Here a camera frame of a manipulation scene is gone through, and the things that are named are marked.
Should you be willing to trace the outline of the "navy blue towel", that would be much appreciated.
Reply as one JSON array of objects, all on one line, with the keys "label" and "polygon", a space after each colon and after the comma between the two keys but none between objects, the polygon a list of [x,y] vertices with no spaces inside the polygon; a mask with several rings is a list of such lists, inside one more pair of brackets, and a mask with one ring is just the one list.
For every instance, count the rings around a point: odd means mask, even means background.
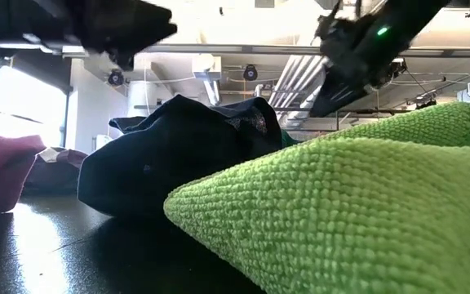
[{"label": "navy blue towel", "polygon": [[159,217],[175,188],[282,148],[274,109],[256,97],[206,106],[177,95],[147,117],[113,118],[122,134],[82,162],[78,199],[120,217]]}]

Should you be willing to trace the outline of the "dark green towel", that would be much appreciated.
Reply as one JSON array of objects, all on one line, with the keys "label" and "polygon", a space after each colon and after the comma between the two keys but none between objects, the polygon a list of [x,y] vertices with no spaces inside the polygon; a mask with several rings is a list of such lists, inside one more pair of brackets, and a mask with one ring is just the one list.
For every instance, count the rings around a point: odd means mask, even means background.
[{"label": "dark green towel", "polygon": [[285,130],[281,130],[281,136],[282,136],[282,147],[283,148],[287,148],[287,147],[292,146],[292,145],[297,145],[299,143],[298,140],[292,138],[290,136],[290,134]]}]

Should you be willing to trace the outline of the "black table mat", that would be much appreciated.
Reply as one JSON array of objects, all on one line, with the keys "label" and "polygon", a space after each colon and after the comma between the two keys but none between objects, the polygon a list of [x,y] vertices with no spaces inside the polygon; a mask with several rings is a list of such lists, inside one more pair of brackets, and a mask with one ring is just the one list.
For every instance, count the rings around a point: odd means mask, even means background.
[{"label": "black table mat", "polygon": [[169,222],[111,218],[74,196],[0,214],[0,294],[265,294]]}]

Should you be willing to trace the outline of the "bright window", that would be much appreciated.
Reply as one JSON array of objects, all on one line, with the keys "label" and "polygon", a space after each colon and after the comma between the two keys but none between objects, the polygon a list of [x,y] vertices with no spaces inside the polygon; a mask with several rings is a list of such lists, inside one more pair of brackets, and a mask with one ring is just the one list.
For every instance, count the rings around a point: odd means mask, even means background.
[{"label": "bright window", "polygon": [[0,136],[39,135],[45,145],[65,139],[67,95],[31,75],[0,68]]}]

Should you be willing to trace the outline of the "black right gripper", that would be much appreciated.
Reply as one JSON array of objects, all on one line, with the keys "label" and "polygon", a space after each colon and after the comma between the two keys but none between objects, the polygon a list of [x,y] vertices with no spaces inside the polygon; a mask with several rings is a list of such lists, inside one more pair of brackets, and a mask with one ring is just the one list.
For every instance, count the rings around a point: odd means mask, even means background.
[{"label": "black right gripper", "polygon": [[406,49],[405,3],[386,3],[375,12],[348,20],[334,5],[318,17],[316,37],[328,59],[326,76],[310,116],[322,118],[366,96],[364,87],[380,89],[403,71],[397,58]]}]

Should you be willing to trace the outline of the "white round column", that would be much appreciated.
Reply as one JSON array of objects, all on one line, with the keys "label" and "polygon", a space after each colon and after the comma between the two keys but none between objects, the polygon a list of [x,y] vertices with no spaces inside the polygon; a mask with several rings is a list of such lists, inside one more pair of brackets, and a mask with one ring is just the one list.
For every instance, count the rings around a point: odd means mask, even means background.
[{"label": "white round column", "polygon": [[128,88],[128,116],[146,117],[170,95],[163,85],[145,81],[131,82]]}]

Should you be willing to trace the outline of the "lime green towel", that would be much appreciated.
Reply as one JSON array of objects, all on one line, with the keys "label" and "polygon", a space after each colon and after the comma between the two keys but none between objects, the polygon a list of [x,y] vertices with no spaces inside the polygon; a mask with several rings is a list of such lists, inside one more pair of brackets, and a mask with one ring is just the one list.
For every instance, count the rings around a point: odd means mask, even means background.
[{"label": "lime green towel", "polygon": [[268,294],[470,294],[470,104],[230,167],[164,212]]}]

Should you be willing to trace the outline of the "white ceiling duct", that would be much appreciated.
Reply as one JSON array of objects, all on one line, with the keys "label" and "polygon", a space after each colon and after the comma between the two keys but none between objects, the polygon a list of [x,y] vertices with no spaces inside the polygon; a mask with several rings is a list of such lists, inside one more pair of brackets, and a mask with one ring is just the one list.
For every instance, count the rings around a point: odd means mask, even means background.
[{"label": "white ceiling duct", "polygon": [[268,103],[285,129],[300,129],[309,118],[317,94],[325,82],[327,58],[291,56],[272,90]]}]

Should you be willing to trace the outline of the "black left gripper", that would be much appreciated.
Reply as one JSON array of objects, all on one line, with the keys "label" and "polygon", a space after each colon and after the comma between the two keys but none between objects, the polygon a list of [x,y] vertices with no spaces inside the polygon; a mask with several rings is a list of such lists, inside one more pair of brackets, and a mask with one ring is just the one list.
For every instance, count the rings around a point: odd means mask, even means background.
[{"label": "black left gripper", "polygon": [[171,10],[144,0],[83,0],[82,4],[82,46],[106,53],[121,69],[133,69],[137,53],[177,32]]}]

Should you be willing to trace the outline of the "purple towel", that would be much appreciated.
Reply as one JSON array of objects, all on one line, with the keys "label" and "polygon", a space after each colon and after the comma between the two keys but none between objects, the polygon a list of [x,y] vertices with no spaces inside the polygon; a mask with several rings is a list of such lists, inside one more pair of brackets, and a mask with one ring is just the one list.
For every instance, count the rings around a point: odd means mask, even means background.
[{"label": "purple towel", "polygon": [[24,182],[22,196],[72,194],[87,154],[74,149],[48,147],[38,154]]}]

